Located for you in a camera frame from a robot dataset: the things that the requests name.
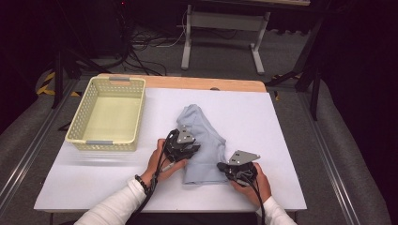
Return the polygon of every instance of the wrist strap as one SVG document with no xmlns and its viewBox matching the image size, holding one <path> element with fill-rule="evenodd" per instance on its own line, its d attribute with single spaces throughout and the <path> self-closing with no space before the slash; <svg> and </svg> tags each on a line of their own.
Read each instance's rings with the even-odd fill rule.
<svg viewBox="0 0 398 225">
<path fill-rule="evenodd" d="M 145 195 L 147 195 L 147 194 L 149 193 L 149 189 L 148 189 L 148 187 L 146 186 L 146 184 L 144 183 L 143 179 L 141 179 L 141 176 L 135 175 L 135 180 L 137 180 L 137 181 L 141 184 L 141 186 L 142 186 L 143 189 L 144 189 Z"/>
</svg>

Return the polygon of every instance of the person's right hand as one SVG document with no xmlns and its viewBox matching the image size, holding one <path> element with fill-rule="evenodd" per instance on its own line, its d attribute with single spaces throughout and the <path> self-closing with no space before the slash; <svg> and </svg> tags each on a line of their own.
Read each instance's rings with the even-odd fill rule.
<svg viewBox="0 0 398 225">
<path fill-rule="evenodd" d="M 263 170 L 261 170 L 260 165 L 256 162 L 254 162 L 253 164 L 258 173 L 256 181 L 254 181 L 253 185 L 257 188 L 256 182 L 258 183 L 258 191 L 260 192 L 261 200 L 263 201 L 261 202 L 262 204 L 271 196 L 271 187 L 269 185 L 266 175 L 263 173 Z M 235 181 L 231 181 L 231 185 L 236 191 L 244 194 L 250 200 L 250 202 L 252 202 L 257 207 L 260 207 L 260 202 L 252 187 L 242 187 Z"/>
</svg>

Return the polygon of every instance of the white tabletop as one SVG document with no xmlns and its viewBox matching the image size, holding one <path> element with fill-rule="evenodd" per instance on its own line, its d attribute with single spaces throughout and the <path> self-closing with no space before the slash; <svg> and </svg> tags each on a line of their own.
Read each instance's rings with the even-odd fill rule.
<svg viewBox="0 0 398 225">
<path fill-rule="evenodd" d="M 35 209 L 47 212 L 92 208 L 141 174 L 156 148 L 177 126 L 183 108 L 197 104 L 226 139 L 225 157 L 236 150 L 255 153 L 272 195 L 286 210 L 306 209 L 291 157 L 268 93 L 147 88 L 135 152 L 79 151 L 64 142 Z M 251 212 L 255 208 L 229 183 L 183 185 L 184 171 L 158 184 L 144 212 Z"/>
</svg>

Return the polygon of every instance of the hand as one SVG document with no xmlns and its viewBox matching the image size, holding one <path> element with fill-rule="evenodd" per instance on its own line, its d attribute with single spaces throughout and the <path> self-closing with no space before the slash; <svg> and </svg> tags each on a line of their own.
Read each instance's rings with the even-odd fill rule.
<svg viewBox="0 0 398 225">
<path fill-rule="evenodd" d="M 150 180 L 152 179 L 152 175 L 155 173 L 156 168 L 158 167 L 158 160 L 161 156 L 161 150 L 163 149 L 164 142 L 164 139 L 158 140 L 158 147 L 155 151 L 153 151 L 152 156 L 148 161 L 148 167 L 146 168 L 146 171 L 141 175 L 141 179 L 144 181 L 147 187 L 150 187 Z M 158 176 L 158 182 L 169 178 L 175 171 L 183 168 L 187 164 L 187 161 L 187 159 L 182 159 L 179 162 L 176 162 L 176 164 L 172 166 L 169 170 L 161 172 Z M 162 168 L 166 167 L 169 164 L 169 159 L 166 159 L 162 165 Z"/>
<path fill-rule="evenodd" d="M 266 175 L 261 170 L 260 165 L 258 165 L 258 163 L 256 162 L 254 162 L 253 164 L 258 173 L 256 181 L 254 181 L 254 186 L 257 188 L 256 182 L 258 182 L 261 200 L 263 201 L 261 203 L 264 203 L 271 196 L 271 187 L 269 185 Z M 260 207 L 260 202 L 258 201 L 258 197 L 252 187 L 242 187 L 235 181 L 231 181 L 231 185 L 234 187 L 235 190 L 246 195 L 250 202 L 252 202 L 257 207 Z"/>
</svg>

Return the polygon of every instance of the person's left hand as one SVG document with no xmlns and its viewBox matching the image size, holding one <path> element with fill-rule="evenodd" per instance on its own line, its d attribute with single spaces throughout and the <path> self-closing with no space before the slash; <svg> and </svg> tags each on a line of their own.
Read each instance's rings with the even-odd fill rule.
<svg viewBox="0 0 398 225">
<path fill-rule="evenodd" d="M 153 173 L 155 173 L 158 166 L 158 160 L 161 155 L 161 150 L 163 148 L 164 142 L 164 139 L 158 139 L 158 147 L 155 151 L 153 151 L 152 156 L 148 161 L 148 167 L 146 168 L 146 171 L 141 175 L 141 179 L 144 181 L 147 187 L 150 187 L 150 180 L 152 179 L 152 175 Z M 162 156 L 161 163 L 163 161 L 163 168 L 170 164 L 170 161 L 168 159 L 165 159 L 164 154 Z M 179 162 L 176 162 L 176 164 L 172 166 L 169 170 L 161 172 L 158 176 L 158 182 L 169 178 L 175 171 L 183 168 L 187 164 L 187 161 L 187 159 L 182 159 Z"/>
</svg>

